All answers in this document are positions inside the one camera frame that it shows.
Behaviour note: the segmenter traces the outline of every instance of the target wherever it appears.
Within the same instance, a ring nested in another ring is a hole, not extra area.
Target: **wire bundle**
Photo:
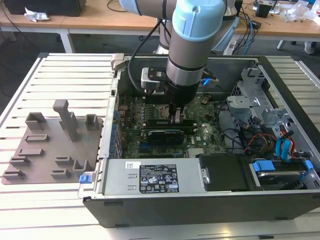
[[[281,136],[284,136],[286,134],[286,131],[285,130],[282,130],[281,132]],[[291,151],[290,151],[290,154],[291,154],[291,158],[295,158],[295,150],[296,150],[296,143],[295,141],[292,139],[291,136],[289,136],[287,138],[290,142],[291,142]]]
[[[253,156],[251,156],[252,159],[257,158],[258,155],[263,155],[266,152],[271,151],[274,146],[275,146],[275,142],[277,141],[277,139],[268,134],[268,133],[257,133],[256,135],[253,136],[253,138],[249,141],[248,143],[248,147],[254,142],[254,140],[256,140],[257,138],[260,138],[263,140],[263,147]]]
[[[240,48],[245,46],[245,50],[243,52],[242,55],[245,55],[247,53],[247,51],[249,50],[251,44],[255,41],[255,37],[258,33],[258,30],[253,28],[253,24],[251,22],[250,17],[248,16],[248,14],[245,13],[244,8],[241,7],[241,11],[240,13],[243,16],[239,16],[239,18],[241,20],[243,20],[243,22],[246,25],[246,31],[245,34],[243,35],[243,37],[241,38],[241,40],[237,43],[235,49],[233,50],[233,54],[236,52],[238,53]]]

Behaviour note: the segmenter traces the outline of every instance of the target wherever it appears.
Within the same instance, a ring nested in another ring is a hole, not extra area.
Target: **motherboard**
[[[169,104],[161,100],[124,96],[119,100],[122,158],[195,158],[204,153],[225,153],[227,147],[215,121],[220,101],[206,93],[197,95],[185,106],[182,116],[193,121],[193,129],[150,129],[148,121],[169,119]],[[151,144],[150,139],[171,134],[171,144]]]

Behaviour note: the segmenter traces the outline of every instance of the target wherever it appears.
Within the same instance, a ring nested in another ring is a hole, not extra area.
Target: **white table leg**
[[[67,54],[75,53],[74,44],[72,43],[71,35],[67,29],[62,29],[60,37],[64,46],[64,50]]]
[[[284,47],[284,45],[285,45],[285,43],[286,43],[287,41],[280,41],[279,42],[279,44],[278,44],[278,46],[276,47],[276,49],[278,49],[278,50],[282,50],[282,48]]]

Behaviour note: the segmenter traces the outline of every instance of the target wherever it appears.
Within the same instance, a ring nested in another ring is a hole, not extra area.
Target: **blue latch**
[[[313,166],[313,164],[311,163],[310,160],[305,160],[305,161],[304,161],[304,165],[306,166],[306,168],[307,168],[308,170],[314,168],[314,166]]]
[[[271,160],[257,160],[252,165],[254,171],[256,172],[268,172],[276,170]]]
[[[81,175],[79,178],[80,184],[90,184],[92,183],[92,176],[91,175]]]

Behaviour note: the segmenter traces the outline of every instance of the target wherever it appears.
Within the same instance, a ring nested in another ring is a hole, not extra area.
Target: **cable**
[[[243,35],[243,37],[241,38],[241,40],[238,42],[237,46],[235,47],[235,49],[233,50],[233,54],[237,51],[237,53],[239,52],[239,49],[244,47],[247,42],[248,42],[248,45],[246,46],[246,51],[248,51],[249,47],[251,46],[251,44],[255,41],[255,37],[258,33],[258,30],[254,30],[253,29],[253,25],[252,25],[252,22],[251,22],[251,19],[250,17],[248,16],[248,14],[245,13],[244,11],[244,8],[241,7],[241,14],[243,14],[244,17],[239,17],[241,20],[243,20],[245,22],[245,25],[246,25],[246,31],[245,31],[245,34]]]
[[[119,110],[123,110],[124,109],[124,106],[126,105],[126,102],[127,102],[127,94],[125,93],[124,94],[124,102],[123,102],[123,105],[121,106],[121,108]]]
[[[12,98],[13,97],[13,96],[11,96],[9,94],[6,94],[4,88],[1,85],[0,85],[0,90],[1,90],[2,94],[5,95],[6,97],[8,97],[8,98]]]
[[[163,25],[163,28],[164,28],[164,40],[166,41],[166,44],[170,46],[170,42],[168,41],[167,34],[169,35],[170,40],[171,40],[171,34],[167,28],[167,20],[165,20],[164,23],[161,21],[161,24]]]
[[[151,37],[151,35],[155,32],[155,30],[160,26],[162,20],[160,19],[158,21],[158,23],[153,27],[153,29],[149,32],[149,34],[144,38],[144,40],[139,44],[139,46],[134,50],[133,54],[132,54],[132,57],[130,58],[129,60],[129,63],[128,63],[128,75],[129,75],[129,79],[132,83],[132,85],[134,86],[134,88],[141,94],[145,94],[144,90],[139,86],[137,85],[137,83],[134,81],[132,75],[131,75],[131,62],[132,60],[135,58],[135,56],[137,55],[138,51],[141,49],[141,47],[145,44],[145,42]]]
[[[247,148],[244,149],[244,152],[247,151],[247,150],[251,150],[252,151],[252,148],[250,149],[249,146],[250,144],[257,138],[257,137],[260,137],[261,139],[263,139],[264,141],[264,146],[262,149],[259,150],[258,154],[264,154],[266,151],[270,151],[273,146],[274,146],[274,142],[271,141],[270,142],[270,145],[268,144],[268,141],[267,139],[264,137],[264,136],[269,136],[269,137],[272,137],[273,140],[276,141],[276,138],[270,134],[267,134],[267,133],[257,133],[256,135],[253,136],[253,138],[249,141],[248,145],[247,145]]]
[[[3,3],[4,3],[4,0],[1,0],[0,7],[1,7],[4,15],[6,16],[6,18],[9,20],[9,22],[25,37],[25,39],[27,39],[37,49],[38,52],[40,52],[39,48],[29,38],[27,38],[26,35],[22,31],[20,31],[20,29],[11,21],[11,19],[9,18],[9,16],[7,15],[7,13],[3,7]]]
[[[4,67],[6,70],[8,70],[8,71],[9,71],[10,73],[12,73],[13,75],[16,75],[17,77],[21,78],[21,76],[20,76],[18,73],[16,73],[15,71],[11,70],[11,69],[10,69],[9,67],[7,67],[6,65],[0,63],[0,66],[1,66],[1,67]]]
[[[248,18],[248,21],[249,21],[250,26],[251,26],[251,29],[250,29],[250,39],[249,39],[249,42],[248,42],[248,44],[247,44],[247,46],[246,46],[246,48],[245,48],[245,50],[244,50],[244,52],[243,52],[242,55],[246,55],[246,53],[247,53],[247,51],[248,51],[248,49],[249,49],[249,47],[250,47],[250,45],[251,45],[251,41],[252,41],[252,34],[253,34],[253,29],[254,29],[254,27],[252,26],[252,22],[251,22],[250,18]]]
[[[222,87],[220,87],[219,85],[215,85],[214,88],[220,89],[224,94],[227,93],[227,92],[226,92]]]
[[[147,141],[142,140],[142,139],[139,139],[138,141],[142,141],[142,142],[145,142],[146,144],[149,144]]]
[[[161,21],[162,26],[164,27],[164,30],[166,31],[166,33],[168,34],[169,38],[171,38],[171,34],[167,28],[167,20],[164,21],[164,23]]]
[[[254,5],[255,2],[253,1],[253,2],[251,2],[251,3],[243,3],[243,4],[246,4],[246,7],[245,7],[244,9],[252,10],[252,9],[249,8],[249,6]]]
[[[118,13],[127,13],[127,12],[128,12],[128,11],[126,11],[126,10],[117,10],[117,9],[111,8],[111,7],[110,7],[110,4],[114,4],[114,3],[116,3],[116,2],[118,2],[118,1],[110,0],[110,1],[108,1],[108,3],[106,4],[106,7],[107,7],[108,9],[110,9],[111,11],[118,12]]]
[[[283,135],[286,134],[286,131],[281,131],[280,133],[281,133],[282,136],[283,136]],[[290,152],[290,154],[291,154],[291,157],[294,159],[294,158],[295,158],[296,143],[295,143],[295,141],[292,139],[291,136],[289,136],[288,139],[291,141],[291,152]]]
[[[230,139],[233,143],[236,143],[236,144],[238,144],[239,146],[242,146],[242,144],[239,142],[239,141],[236,141],[234,138],[232,138],[232,137],[230,137],[230,136],[228,136],[227,134],[225,134],[224,133],[224,131],[226,131],[226,130],[234,130],[233,128],[227,128],[227,129],[225,129],[225,130],[223,130],[222,131],[222,134],[227,138],[227,139]]]
[[[21,44],[20,44],[20,55],[21,55],[21,58],[22,58],[24,61],[26,61],[28,64],[32,64],[32,65],[33,65],[33,64],[34,64],[33,62],[25,59],[25,57],[24,57],[24,51],[23,51],[24,40],[25,40],[25,36],[23,35],[23,36],[22,36],[22,40],[21,40]]]
[[[240,139],[239,136],[235,136],[235,137],[233,138],[231,152],[233,152],[235,149],[241,149],[241,150],[243,150],[242,146],[235,148],[235,139],[236,139],[236,138]]]

